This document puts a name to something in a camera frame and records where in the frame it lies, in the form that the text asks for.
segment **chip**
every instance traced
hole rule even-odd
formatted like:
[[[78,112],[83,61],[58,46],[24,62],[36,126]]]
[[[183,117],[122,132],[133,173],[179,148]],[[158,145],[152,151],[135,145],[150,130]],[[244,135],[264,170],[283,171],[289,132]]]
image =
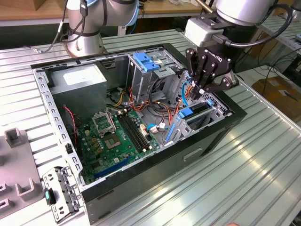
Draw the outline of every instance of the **chip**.
[[[91,165],[92,165],[92,167],[93,167],[94,169],[97,168],[97,167],[100,167],[99,161],[93,162]]]
[[[104,143],[107,145],[108,149],[112,149],[121,145],[121,142],[116,134],[109,134],[103,138]]]

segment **cardboard box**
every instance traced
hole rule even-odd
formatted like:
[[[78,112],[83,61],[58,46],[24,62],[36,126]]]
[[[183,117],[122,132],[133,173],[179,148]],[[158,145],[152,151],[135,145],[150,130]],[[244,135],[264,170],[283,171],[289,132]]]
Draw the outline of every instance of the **cardboard box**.
[[[262,94],[264,82],[260,79],[252,88]],[[295,123],[301,121],[301,93],[282,77],[268,79],[263,97]]]
[[[0,0],[0,5],[36,11],[45,0]]]

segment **red cable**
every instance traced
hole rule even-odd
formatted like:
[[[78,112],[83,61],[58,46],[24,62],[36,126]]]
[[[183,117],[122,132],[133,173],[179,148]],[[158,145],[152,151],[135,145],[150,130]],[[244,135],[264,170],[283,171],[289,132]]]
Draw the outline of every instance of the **red cable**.
[[[71,116],[71,118],[72,118],[73,127],[74,127],[75,144],[76,144],[77,135],[76,135],[76,126],[75,126],[75,120],[74,120],[73,114],[72,114],[72,112],[69,110],[68,107],[63,106],[63,108],[66,109],[66,110],[69,112],[69,114],[70,114],[70,116]]]

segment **ram slot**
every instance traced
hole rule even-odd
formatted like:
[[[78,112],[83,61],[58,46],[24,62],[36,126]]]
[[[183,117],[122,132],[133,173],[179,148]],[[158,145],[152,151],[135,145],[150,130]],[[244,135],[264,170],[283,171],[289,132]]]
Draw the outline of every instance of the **ram slot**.
[[[119,116],[119,122],[139,153],[148,148],[142,134],[127,115]]]

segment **motherboard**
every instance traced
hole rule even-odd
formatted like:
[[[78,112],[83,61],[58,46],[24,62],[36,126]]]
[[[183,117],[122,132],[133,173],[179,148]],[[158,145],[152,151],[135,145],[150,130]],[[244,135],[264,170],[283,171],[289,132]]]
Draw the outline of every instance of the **motherboard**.
[[[136,112],[112,115],[104,112],[78,127],[86,184],[94,182],[156,149],[159,144],[145,129]]]

